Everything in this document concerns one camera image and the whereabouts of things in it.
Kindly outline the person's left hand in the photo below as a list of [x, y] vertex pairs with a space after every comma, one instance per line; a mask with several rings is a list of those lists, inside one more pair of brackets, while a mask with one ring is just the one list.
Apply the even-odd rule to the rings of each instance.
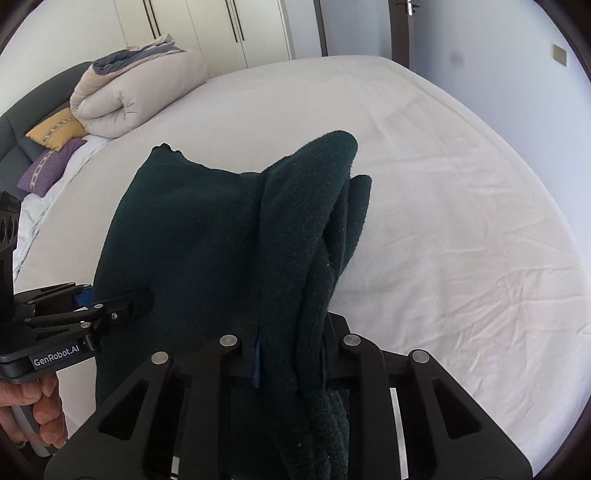
[[[2, 381], [0, 406], [1, 426], [14, 444], [34, 442], [60, 449], [66, 443], [68, 432], [55, 373], [20, 385]], [[12, 406], [32, 407], [33, 417], [39, 424], [38, 434], [25, 433], [21, 429]]]

